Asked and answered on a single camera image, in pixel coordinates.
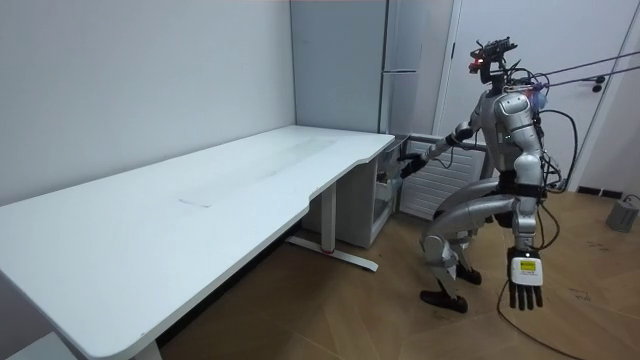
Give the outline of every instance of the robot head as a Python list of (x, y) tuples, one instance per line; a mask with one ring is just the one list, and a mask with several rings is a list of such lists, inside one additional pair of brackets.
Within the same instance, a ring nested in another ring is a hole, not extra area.
[(507, 51), (517, 48), (518, 45), (512, 44), (509, 37), (492, 41), (486, 45), (482, 45), (479, 41), (476, 41), (476, 43), (480, 48), (472, 51), (470, 54), (474, 61), (469, 64), (469, 72), (477, 74), (478, 71), (480, 71), (480, 81), (482, 81), (483, 84), (496, 80), (502, 80), (502, 82), (504, 82), (502, 75), (491, 75), (491, 64), (497, 63), (501, 70), (506, 70), (504, 54)]

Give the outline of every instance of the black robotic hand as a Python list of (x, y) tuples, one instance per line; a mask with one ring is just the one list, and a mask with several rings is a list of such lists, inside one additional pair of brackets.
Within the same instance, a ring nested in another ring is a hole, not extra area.
[(411, 162), (400, 171), (401, 179), (407, 178), (409, 175), (420, 171), (420, 169), (427, 165), (427, 162), (422, 159), (422, 154), (418, 153), (409, 153), (398, 158), (398, 161), (405, 160), (411, 160)]
[(520, 310), (542, 307), (542, 262), (535, 250), (523, 251), (511, 247), (507, 250), (507, 276), (509, 278), (509, 306)]

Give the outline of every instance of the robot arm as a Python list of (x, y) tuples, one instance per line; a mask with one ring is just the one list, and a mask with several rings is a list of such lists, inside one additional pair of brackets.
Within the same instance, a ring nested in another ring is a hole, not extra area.
[(520, 310), (535, 305), (542, 307), (542, 261), (533, 245), (536, 211), (543, 197), (542, 145), (535, 129), (527, 97), (510, 93), (496, 102), (494, 112), (506, 134), (501, 146), (517, 146), (520, 156), (514, 162), (516, 201), (513, 203), (513, 235), (515, 246), (507, 251), (509, 302)]
[(429, 160), (437, 158), (438, 156), (440, 156), (440, 154), (444, 153), (450, 148), (457, 146), (464, 140), (473, 137), (473, 134), (480, 130), (480, 104), (482, 102), (483, 96), (484, 94), (482, 94), (482, 96), (478, 100), (478, 104), (471, 113), (471, 118), (469, 121), (460, 123), (460, 125), (458, 125), (451, 132), (451, 134), (447, 135), (443, 139), (438, 140), (435, 144), (432, 144), (424, 153), (411, 153), (400, 157), (400, 159), (398, 159), (399, 161), (411, 160), (411, 162), (402, 169), (400, 178), (404, 179), (420, 171), (420, 169), (427, 165), (427, 162), (429, 162)]

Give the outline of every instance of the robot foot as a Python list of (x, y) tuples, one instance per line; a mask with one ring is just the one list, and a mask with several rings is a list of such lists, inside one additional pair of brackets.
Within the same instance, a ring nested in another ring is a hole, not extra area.
[(467, 300), (462, 296), (456, 296), (453, 299), (445, 291), (421, 291), (420, 299), (429, 305), (437, 306), (443, 309), (453, 310), (461, 314), (465, 314), (469, 310)]
[(467, 270), (462, 264), (456, 265), (456, 277), (473, 285), (482, 284), (482, 275), (477, 270)]

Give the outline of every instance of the desk leg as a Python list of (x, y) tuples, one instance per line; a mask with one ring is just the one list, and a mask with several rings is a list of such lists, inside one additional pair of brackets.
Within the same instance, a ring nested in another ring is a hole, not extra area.
[(147, 345), (146, 348), (142, 349), (138, 353), (138, 355), (134, 356), (131, 360), (162, 360), (162, 356), (160, 356), (160, 350), (158, 349), (158, 344), (156, 342), (152, 342)]
[(365, 270), (373, 272), (378, 270), (378, 264), (373, 261), (336, 250), (336, 184), (333, 183), (320, 196), (322, 196), (321, 245), (295, 236), (287, 239), (287, 242), (360, 266)]

